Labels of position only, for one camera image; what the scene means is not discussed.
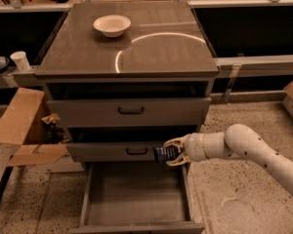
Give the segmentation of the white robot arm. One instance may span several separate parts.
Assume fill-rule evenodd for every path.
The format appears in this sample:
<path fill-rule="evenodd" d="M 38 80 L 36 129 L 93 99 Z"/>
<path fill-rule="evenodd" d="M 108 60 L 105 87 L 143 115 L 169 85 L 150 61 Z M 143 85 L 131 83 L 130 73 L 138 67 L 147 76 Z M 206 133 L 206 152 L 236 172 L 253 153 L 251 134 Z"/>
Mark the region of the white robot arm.
<path fill-rule="evenodd" d="M 243 158 L 256 163 L 293 197 L 293 162 L 269 147 L 251 128 L 229 126 L 222 133 L 193 133 L 167 140 L 163 148 L 175 151 L 175 159 L 164 158 L 168 166 L 208 159 Z"/>

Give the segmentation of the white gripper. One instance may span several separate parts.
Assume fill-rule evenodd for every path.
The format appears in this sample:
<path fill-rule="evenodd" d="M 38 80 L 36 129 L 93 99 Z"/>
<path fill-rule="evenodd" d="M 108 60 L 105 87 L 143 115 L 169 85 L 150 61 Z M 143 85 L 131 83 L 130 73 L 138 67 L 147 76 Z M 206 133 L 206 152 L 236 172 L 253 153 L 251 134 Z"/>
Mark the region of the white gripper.
<path fill-rule="evenodd" d="M 193 133 L 185 137 L 176 137 L 164 142 L 164 147 L 176 146 L 184 147 L 185 154 L 180 154 L 175 160 L 167 161 L 166 164 L 170 167 L 184 165 L 191 160 L 192 162 L 200 162 L 206 159 L 204 152 L 204 134 Z"/>

